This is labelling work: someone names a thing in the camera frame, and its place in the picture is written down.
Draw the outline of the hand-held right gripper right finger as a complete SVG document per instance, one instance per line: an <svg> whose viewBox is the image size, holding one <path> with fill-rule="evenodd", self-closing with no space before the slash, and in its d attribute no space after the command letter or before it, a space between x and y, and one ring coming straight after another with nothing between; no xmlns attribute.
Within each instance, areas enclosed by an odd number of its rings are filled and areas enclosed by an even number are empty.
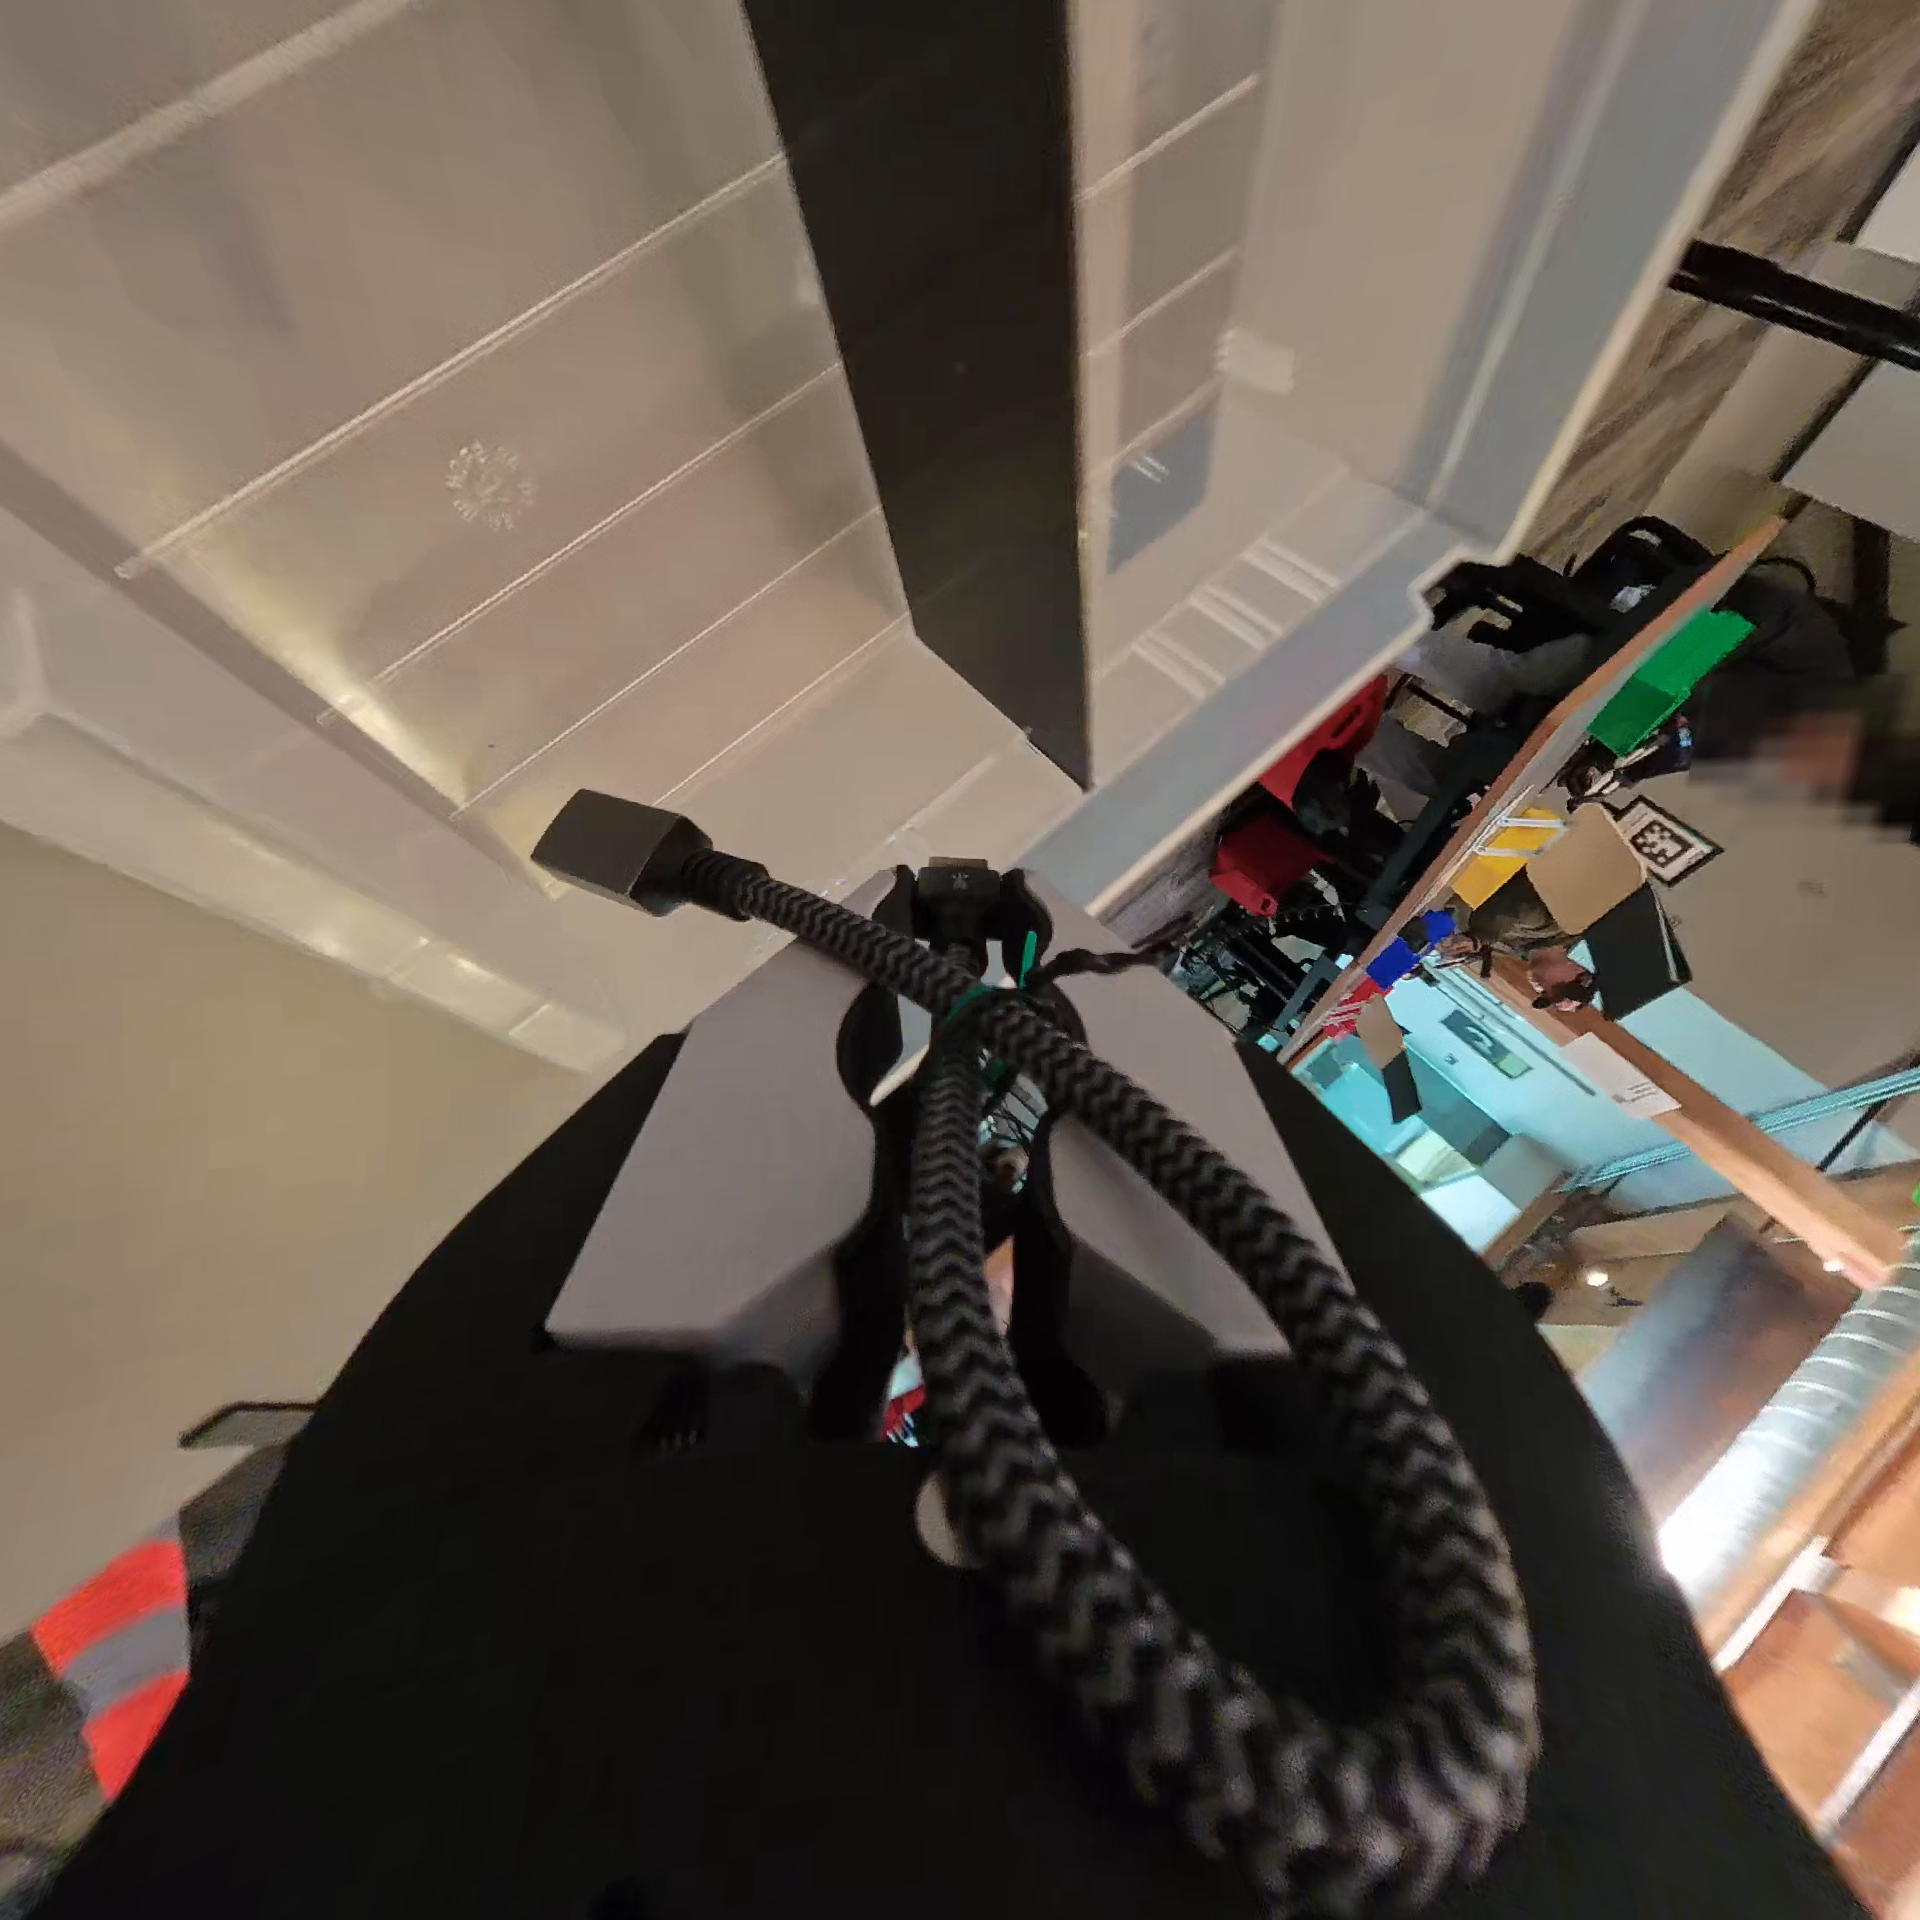
<svg viewBox="0 0 1920 1920"><path fill-rule="evenodd" d="M1245 1172L1348 1277L1220 1022L1148 967L1068 975L1050 982L1042 1001L1093 1053ZM1051 1094L1030 1172L1041 1224L1062 1257L1065 1353L1098 1388L1124 1396L1148 1374L1289 1354L1242 1274Z"/></svg>

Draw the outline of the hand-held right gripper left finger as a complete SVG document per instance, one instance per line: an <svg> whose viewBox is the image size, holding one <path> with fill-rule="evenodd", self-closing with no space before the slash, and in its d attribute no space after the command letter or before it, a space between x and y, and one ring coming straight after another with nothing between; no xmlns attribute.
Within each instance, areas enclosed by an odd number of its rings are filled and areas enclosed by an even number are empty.
<svg viewBox="0 0 1920 1920"><path fill-rule="evenodd" d="M777 1369L813 1432L875 1432L906 1335L906 1138L875 1106L898 996L789 944L697 1014L543 1330Z"/></svg>

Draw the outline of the clear plastic bin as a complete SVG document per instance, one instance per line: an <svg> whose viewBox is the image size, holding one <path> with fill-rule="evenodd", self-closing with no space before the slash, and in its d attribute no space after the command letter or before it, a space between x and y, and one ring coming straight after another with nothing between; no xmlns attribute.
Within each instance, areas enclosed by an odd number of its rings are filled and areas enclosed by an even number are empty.
<svg viewBox="0 0 1920 1920"><path fill-rule="evenodd" d="M915 632L745 5L4 5L4 823L548 1065L841 895L1105 904L1503 558L1813 5L1065 5L1093 784Z"/></svg>

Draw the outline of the yellow bin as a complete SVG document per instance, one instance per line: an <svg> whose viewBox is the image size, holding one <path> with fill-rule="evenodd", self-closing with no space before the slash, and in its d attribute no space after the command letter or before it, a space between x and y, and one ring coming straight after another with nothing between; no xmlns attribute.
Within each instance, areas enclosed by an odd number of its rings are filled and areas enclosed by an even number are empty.
<svg viewBox="0 0 1920 1920"><path fill-rule="evenodd" d="M1500 911L1549 920L1553 914L1532 877L1534 864L1549 852L1541 848L1489 848L1470 857L1452 877L1445 908L1458 919L1503 901Z"/></svg>

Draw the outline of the tan cardboard sheet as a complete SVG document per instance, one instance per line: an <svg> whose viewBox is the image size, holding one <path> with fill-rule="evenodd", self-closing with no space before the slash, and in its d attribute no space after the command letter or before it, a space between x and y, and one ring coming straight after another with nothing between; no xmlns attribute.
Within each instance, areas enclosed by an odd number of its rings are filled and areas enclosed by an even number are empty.
<svg viewBox="0 0 1920 1920"><path fill-rule="evenodd" d="M1565 828L1526 865L1525 877L1569 936L1586 933L1647 881L1639 852L1604 805L1571 810Z"/></svg>

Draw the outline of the printed marker sign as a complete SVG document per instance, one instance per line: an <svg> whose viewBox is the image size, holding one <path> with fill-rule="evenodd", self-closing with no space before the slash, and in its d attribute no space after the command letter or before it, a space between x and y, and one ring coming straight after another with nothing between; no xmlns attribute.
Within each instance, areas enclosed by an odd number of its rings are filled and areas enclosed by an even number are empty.
<svg viewBox="0 0 1920 1920"><path fill-rule="evenodd" d="M1723 852L1722 844L1654 799L1633 798L1613 810L1613 820L1646 874L1668 888L1701 873Z"/></svg>

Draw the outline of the red grey striped object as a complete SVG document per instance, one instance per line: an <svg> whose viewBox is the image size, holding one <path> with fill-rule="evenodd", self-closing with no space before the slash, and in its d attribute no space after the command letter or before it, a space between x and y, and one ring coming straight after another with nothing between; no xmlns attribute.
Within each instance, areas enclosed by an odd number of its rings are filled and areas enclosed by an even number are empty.
<svg viewBox="0 0 1920 1920"><path fill-rule="evenodd" d="M4 1644L4 1782L50 1761L59 1784L119 1799L190 1672L187 1567L177 1525L119 1552Z"/></svg>

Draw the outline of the green bin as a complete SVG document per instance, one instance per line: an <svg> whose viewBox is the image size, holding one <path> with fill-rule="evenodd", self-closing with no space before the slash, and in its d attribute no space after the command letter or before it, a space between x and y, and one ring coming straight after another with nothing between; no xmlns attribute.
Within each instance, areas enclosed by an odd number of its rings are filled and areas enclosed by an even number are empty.
<svg viewBox="0 0 1920 1920"><path fill-rule="evenodd" d="M1598 709L1589 740L1625 756L1659 734L1689 694L1756 632L1756 621L1730 608L1697 613Z"/></svg>

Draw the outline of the black divider plate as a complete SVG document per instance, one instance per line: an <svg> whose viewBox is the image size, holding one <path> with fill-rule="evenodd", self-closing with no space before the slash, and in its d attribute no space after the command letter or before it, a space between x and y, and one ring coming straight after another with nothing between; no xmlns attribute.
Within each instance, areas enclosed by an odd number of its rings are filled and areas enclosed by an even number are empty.
<svg viewBox="0 0 1920 1920"><path fill-rule="evenodd" d="M1087 789L1065 5L742 10L915 632Z"/></svg>

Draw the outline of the flexible silver duct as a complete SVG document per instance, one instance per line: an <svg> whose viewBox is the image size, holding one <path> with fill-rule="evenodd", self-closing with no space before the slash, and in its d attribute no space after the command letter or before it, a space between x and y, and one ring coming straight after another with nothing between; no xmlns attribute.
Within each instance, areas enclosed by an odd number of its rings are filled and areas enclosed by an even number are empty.
<svg viewBox="0 0 1920 1920"><path fill-rule="evenodd" d="M1788 1521L1843 1441L1918 1345L1918 1231L1891 1280L1861 1292L1706 1479L1659 1525L1668 1575L1697 1610L1709 1608Z"/></svg>

